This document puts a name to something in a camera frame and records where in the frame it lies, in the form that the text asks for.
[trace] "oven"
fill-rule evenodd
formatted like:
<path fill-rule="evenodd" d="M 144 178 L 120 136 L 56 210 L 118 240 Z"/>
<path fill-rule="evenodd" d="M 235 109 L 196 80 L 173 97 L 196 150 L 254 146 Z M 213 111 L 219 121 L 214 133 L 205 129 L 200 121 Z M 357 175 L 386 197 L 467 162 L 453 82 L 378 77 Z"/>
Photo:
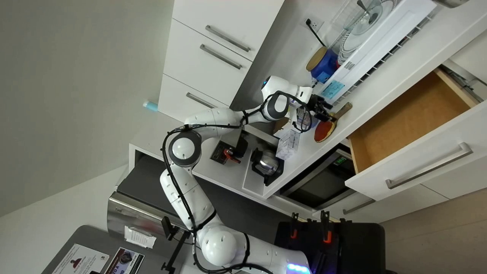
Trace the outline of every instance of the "oven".
<path fill-rule="evenodd" d="M 299 205 L 321 210 L 354 193 L 345 185 L 351 176 L 354 167 L 350 149 L 337 144 L 289 181 L 280 194 Z"/>

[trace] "cabinet handle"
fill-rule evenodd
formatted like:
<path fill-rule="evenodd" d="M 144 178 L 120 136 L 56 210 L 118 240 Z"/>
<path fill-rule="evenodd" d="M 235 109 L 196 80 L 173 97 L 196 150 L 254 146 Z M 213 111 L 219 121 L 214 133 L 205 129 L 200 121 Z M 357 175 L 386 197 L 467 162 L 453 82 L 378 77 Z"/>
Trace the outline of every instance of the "cabinet handle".
<path fill-rule="evenodd" d="M 234 66 L 234 68 L 237 68 L 237 70 L 240 70 L 240 68 L 241 68 L 241 65 L 240 65 L 240 63 L 237 63 L 237 62 L 232 62 L 232 60 L 226 59 L 223 54 L 220 54 L 220 53 L 217 53 L 216 50 L 213 50 L 213 48 L 210 48 L 210 47 L 206 47 L 205 44 L 200 44 L 200 45 L 199 45 L 199 48 L 202 48 L 203 51 L 206 51 L 206 53 L 210 53 L 210 54 L 216 56 L 217 59 L 220 59 L 220 60 L 226 62 L 228 65 L 231 65 L 231 66 Z"/>
<path fill-rule="evenodd" d="M 368 199 L 368 200 L 365 200 L 365 202 L 362 202 L 362 203 L 357 203 L 357 205 L 354 205 L 354 207 L 351 207 L 351 208 L 343 208 L 342 213 L 343 213 L 343 214 L 350 214 L 351 211 L 356 211 L 356 210 L 359 210 L 359 208 L 363 208 L 363 207 L 366 207 L 368 203 L 372 203 L 372 202 L 375 202 L 375 200 L 374 200 L 374 199 Z"/>
<path fill-rule="evenodd" d="M 214 108 L 214 105 L 211 105 L 211 103 L 208 103 L 206 100 L 194 95 L 193 92 L 185 92 L 185 97 L 188 97 L 188 98 L 191 98 L 191 100 L 194 100 L 194 101 L 197 101 L 197 103 L 200 103 L 200 105 L 203 105 L 203 106 L 206 106 L 206 108 Z"/>
<path fill-rule="evenodd" d="M 213 25 L 210 25 L 210 24 L 206 24 L 205 28 L 206 28 L 208 31 L 214 33 L 216 36 L 225 39 L 226 42 L 238 47 L 238 48 L 243 50 L 243 51 L 249 51 L 249 50 L 251 50 L 249 45 L 235 41 L 234 38 L 228 36 L 225 31 L 222 31 L 222 30 L 219 30 L 219 28 L 216 28 L 216 27 L 213 27 Z"/>
<path fill-rule="evenodd" d="M 445 152 L 444 155 L 441 155 L 436 159 L 432 159 L 429 164 L 426 164 L 424 167 L 420 167 L 418 170 L 415 170 L 410 176 L 404 178 L 404 179 L 385 179 L 386 187 L 389 188 L 395 188 L 407 181 L 412 181 L 418 176 L 423 176 L 426 173 L 430 173 L 436 168 L 439 168 L 441 165 L 445 165 L 448 162 L 453 162 L 465 155 L 471 153 L 471 149 L 467 143 L 459 143 L 453 150 Z"/>

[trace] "electrical outlet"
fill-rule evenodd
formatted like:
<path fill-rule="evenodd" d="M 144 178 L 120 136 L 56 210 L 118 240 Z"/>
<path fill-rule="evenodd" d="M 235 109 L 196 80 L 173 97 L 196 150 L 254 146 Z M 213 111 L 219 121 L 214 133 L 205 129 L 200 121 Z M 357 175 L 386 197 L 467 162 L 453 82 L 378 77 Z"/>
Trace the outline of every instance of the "electrical outlet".
<path fill-rule="evenodd" d="M 315 30 L 315 31 L 319 31 L 319 28 L 322 27 L 324 21 L 318 16 L 307 16 L 305 19 L 310 21 L 310 27 Z"/>

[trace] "open drawer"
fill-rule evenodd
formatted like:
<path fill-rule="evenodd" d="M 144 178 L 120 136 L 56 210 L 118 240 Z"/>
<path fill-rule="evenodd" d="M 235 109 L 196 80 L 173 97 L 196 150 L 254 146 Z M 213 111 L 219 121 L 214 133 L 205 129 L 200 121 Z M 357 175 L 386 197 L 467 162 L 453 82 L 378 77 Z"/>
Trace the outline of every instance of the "open drawer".
<path fill-rule="evenodd" d="M 345 184 L 383 199 L 473 161 L 487 150 L 487 106 L 439 70 L 348 138 L 357 175 Z"/>

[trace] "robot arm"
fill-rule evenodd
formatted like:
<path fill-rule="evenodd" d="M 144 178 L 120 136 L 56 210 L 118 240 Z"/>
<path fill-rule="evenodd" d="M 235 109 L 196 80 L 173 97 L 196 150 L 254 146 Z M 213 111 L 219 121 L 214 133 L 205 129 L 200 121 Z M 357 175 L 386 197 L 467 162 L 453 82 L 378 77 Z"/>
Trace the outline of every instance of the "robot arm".
<path fill-rule="evenodd" d="M 164 150 L 167 136 L 164 138 L 162 155 L 164 161 L 170 164 L 161 173 L 159 182 L 179 219 L 191 231 L 194 245 L 200 248 L 202 257 L 213 267 L 217 267 L 213 270 L 203 267 L 197 261 L 194 251 L 194 263 L 203 272 L 251 269 L 252 272 L 304 274 L 307 269 L 307 260 L 302 252 L 283 249 L 225 226 L 190 172 L 200 156 L 200 143 L 203 140 L 219 138 L 229 130 L 241 127 L 243 123 L 278 120 L 293 106 L 292 100 L 296 103 L 307 101 L 311 88 L 296 86 L 284 79 L 270 76 L 263 83 L 261 92 L 264 101 L 258 108 L 248 111 L 213 108 L 187 118 L 185 126 L 179 129 L 168 144 L 170 161 Z"/>

